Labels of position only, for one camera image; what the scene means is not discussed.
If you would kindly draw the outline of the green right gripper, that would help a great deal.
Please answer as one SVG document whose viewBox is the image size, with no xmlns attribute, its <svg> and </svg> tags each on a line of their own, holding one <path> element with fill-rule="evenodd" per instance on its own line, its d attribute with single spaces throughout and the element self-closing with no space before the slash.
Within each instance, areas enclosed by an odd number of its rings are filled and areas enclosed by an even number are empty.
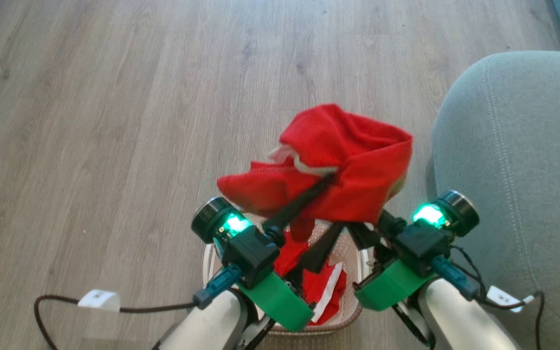
<svg viewBox="0 0 560 350">
<path fill-rule="evenodd" d="M 382 238 L 392 239 L 402 233 L 407 221 L 392 215 L 383 209 L 376 223 L 376 232 L 365 223 L 348 223 L 347 230 L 358 250 L 365 250 L 379 245 Z M 400 260 L 393 261 L 387 268 L 373 272 L 366 279 L 354 286 L 354 296 L 367 310 L 382 312 L 391 308 L 435 277 L 428 272 L 426 277 L 414 273 L 407 264 Z"/>
</svg>

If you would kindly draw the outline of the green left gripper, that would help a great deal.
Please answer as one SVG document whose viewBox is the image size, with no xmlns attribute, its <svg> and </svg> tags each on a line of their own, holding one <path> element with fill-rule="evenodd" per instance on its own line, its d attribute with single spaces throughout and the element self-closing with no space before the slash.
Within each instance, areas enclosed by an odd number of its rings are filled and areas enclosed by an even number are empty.
<svg viewBox="0 0 560 350">
<path fill-rule="evenodd" d="M 335 174 L 325 175 L 286 206 L 283 206 L 275 215 L 269 217 L 262 224 L 264 234 L 271 238 L 274 244 L 286 243 L 284 230 L 329 188 L 334 179 Z M 344 228 L 344 222 L 332 223 L 318 241 L 302 253 L 298 259 L 298 265 L 309 272 L 320 273 Z M 238 282 L 238 288 L 265 315 L 289 332 L 301 332 L 309 325 L 314 316 L 310 306 L 274 272 L 267 275 L 253 288 L 246 288 L 242 281 Z"/>
</svg>

